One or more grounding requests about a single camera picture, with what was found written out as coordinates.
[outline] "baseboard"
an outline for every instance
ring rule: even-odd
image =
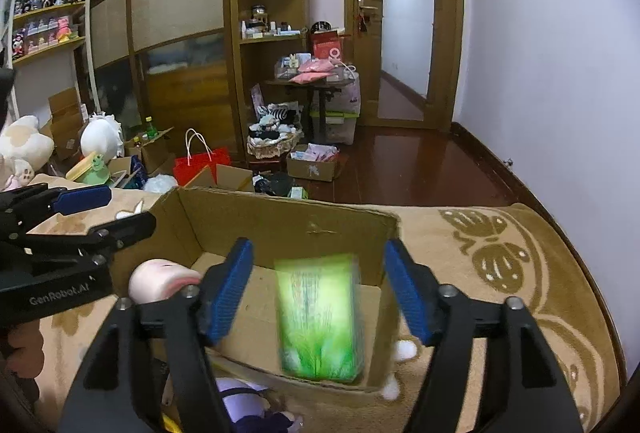
[[[398,92],[402,94],[412,105],[422,111],[424,109],[424,103],[426,99],[421,96],[418,92],[416,92],[412,87],[408,86],[400,79],[396,79],[394,76],[385,72],[384,70],[380,70],[380,77],[383,77],[386,82],[388,82],[392,87],[394,87]]]
[[[474,159],[478,161],[485,162],[492,170],[496,179],[500,180],[504,183],[504,185],[513,193],[513,197],[519,201],[521,204],[530,207],[535,210],[551,227],[553,227],[554,231],[558,233],[558,236],[564,241],[564,244],[567,246],[572,256],[574,256],[578,266],[582,270],[585,278],[593,290],[594,295],[598,301],[598,305],[602,310],[602,314],[604,315],[605,321],[607,323],[607,328],[609,330],[609,335],[611,336],[611,340],[613,342],[614,353],[616,356],[616,362],[618,363],[618,376],[620,378],[620,388],[626,386],[626,361],[625,354],[622,350],[622,343],[620,342],[620,337],[618,336],[618,331],[616,330],[615,325],[613,324],[613,319],[611,318],[611,314],[609,312],[609,308],[596,284],[593,276],[587,269],[587,266],[583,262],[582,258],[575,250],[575,247],[569,241],[569,238],[564,233],[562,228],[558,225],[558,222],[554,219],[553,216],[545,209],[545,206],[540,203],[540,201],[534,196],[534,194],[529,191],[529,188],[526,187],[522,183],[522,181],[516,177],[516,175],[511,172],[511,170],[503,164],[503,162],[495,156],[487,146],[482,144],[469,130],[463,127],[461,124],[457,122],[451,123],[451,133],[454,136],[454,139],[458,143],[458,145],[464,149],[469,155],[471,155]]]

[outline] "brown floor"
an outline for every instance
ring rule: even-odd
[[[424,120],[422,110],[402,95],[402,92],[384,77],[380,77],[378,117],[399,120]]]
[[[434,130],[356,128],[348,161],[334,182],[299,180],[312,200],[388,206],[508,206],[513,193],[487,164],[450,134]]]

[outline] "red shopping bag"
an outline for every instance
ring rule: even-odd
[[[205,153],[198,153],[197,155],[191,155],[191,140],[197,137],[206,149]],[[213,179],[216,178],[216,164],[224,164],[225,166],[231,165],[231,157],[229,151],[226,148],[217,148],[211,150],[204,140],[204,137],[193,128],[188,129],[184,134],[184,145],[187,148],[187,156],[175,159],[174,165],[174,177],[178,180],[179,186],[187,185],[190,180],[200,173],[204,168],[209,167]]]

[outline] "screw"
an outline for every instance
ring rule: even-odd
[[[524,308],[524,302],[517,296],[508,297],[506,303],[511,310],[522,310]]]
[[[180,293],[187,299],[196,297],[200,293],[200,289],[197,285],[187,285],[180,290]]]
[[[453,285],[440,285],[438,292],[440,292],[441,296],[446,298],[452,298],[458,295],[458,289]]]
[[[130,306],[131,306],[131,300],[129,298],[120,298],[116,303],[116,308],[118,310],[126,310],[130,308]]]

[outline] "carpet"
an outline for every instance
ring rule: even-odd
[[[60,178],[39,175],[34,182],[78,187]],[[34,229],[40,233],[82,234],[114,218],[119,210],[144,209],[158,196],[114,190],[108,207],[69,217],[55,216]],[[619,394],[618,366],[606,322],[575,259],[553,229],[521,204],[501,208],[383,207],[401,219],[401,236],[413,258],[428,265],[441,283],[452,283],[468,296],[502,302],[520,296],[554,350],[573,392],[585,431],[592,428]],[[41,321],[45,368],[37,378],[38,414],[55,428],[82,356],[115,297],[104,298]],[[404,323],[401,338],[409,338]],[[473,428],[484,367],[484,340],[474,342],[470,379],[458,431]],[[396,366],[400,397],[382,397],[351,408],[334,403],[303,402],[293,392],[282,397],[287,408],[304,417],[305,433],[402,431],[426,373],[432,349]]]

